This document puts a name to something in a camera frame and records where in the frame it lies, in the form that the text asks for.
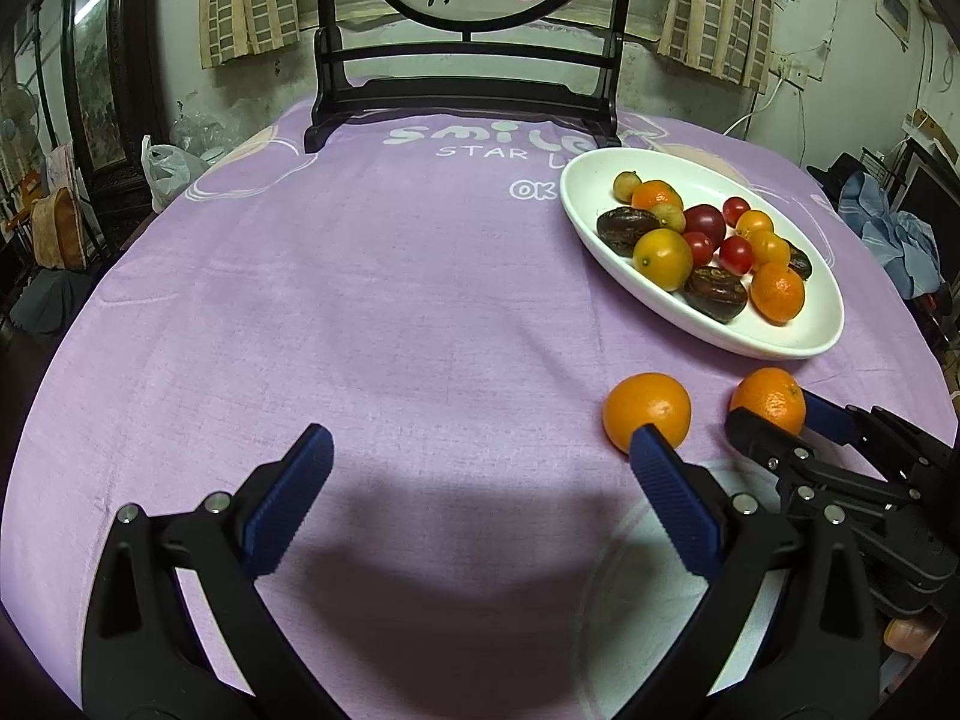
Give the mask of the person's right hand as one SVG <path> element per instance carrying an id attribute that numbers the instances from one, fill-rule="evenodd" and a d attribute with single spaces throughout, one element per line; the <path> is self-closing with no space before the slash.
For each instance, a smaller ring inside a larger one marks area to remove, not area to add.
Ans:
<path id="1" fill-rule="evenodd" d="M 923 619 L 892 619 L 884 631 L 884 644 L 894 652 L 923 658 L 939 634 L 939 628 Z"/>

